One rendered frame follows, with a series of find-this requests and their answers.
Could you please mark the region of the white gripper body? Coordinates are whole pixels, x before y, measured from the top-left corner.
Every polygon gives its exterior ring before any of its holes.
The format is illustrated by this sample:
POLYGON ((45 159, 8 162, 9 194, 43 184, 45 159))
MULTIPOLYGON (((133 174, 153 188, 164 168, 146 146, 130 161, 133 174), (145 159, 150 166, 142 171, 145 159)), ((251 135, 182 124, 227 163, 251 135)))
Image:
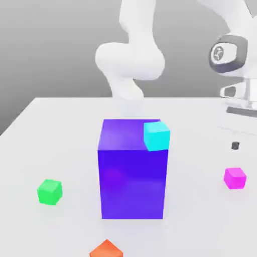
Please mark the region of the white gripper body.
POLYGON ((218 128, 235 134, 257 135, 257 110, 229 106, 219 117, 218 128))

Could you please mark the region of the small magenta cube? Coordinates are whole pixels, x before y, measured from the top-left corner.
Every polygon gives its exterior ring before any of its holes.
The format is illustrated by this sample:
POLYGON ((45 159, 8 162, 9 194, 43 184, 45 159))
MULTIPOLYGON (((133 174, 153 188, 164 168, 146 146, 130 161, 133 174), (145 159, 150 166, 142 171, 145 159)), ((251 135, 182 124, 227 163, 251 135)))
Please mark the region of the small magenta cube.
POLYGON ((224 182, 229 189, 243 189, 247 176, 241 168, 226 168, 224 182))

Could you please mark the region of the small cyan cube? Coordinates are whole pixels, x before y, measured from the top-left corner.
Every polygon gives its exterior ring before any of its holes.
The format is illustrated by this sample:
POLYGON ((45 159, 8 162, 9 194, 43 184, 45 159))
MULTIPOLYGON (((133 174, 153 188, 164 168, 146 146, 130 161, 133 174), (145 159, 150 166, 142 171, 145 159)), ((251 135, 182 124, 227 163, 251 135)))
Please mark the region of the small cyan cube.
POLYGON ((144 143, 150 152, 168 150, 170 129, 162 121, 144 123, 144 143))

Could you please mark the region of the small orange cube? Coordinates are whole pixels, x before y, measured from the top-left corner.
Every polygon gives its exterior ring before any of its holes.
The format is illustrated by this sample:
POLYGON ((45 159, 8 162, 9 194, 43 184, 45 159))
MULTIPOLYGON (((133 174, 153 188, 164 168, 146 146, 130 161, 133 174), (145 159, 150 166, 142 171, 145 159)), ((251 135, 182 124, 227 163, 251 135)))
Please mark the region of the small orange cube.
POLYGON ((123 252, 111 241, 106 239, 90 252, 89 257, 123 257, 123 252))

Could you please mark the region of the small green cube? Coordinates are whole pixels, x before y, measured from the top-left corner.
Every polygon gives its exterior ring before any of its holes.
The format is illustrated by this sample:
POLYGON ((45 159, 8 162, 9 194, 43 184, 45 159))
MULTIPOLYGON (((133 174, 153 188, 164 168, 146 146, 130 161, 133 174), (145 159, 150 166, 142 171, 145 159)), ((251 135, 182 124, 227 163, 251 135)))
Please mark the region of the small green cube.
POLYGON ((56 205, 63 195, 61 181, 45 179, 38 187, 39 202, 46 205, 56 205))

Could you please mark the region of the large purple box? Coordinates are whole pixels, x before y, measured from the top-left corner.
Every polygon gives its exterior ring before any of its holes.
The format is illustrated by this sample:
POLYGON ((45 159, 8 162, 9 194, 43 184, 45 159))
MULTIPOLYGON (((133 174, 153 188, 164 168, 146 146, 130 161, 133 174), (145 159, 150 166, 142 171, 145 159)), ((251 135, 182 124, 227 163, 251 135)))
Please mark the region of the large purple box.
POLYGON ((148 151, 144 123, 158 119, 104 119, 98 144, 103 219, 161 219, 168 150, 148 151))

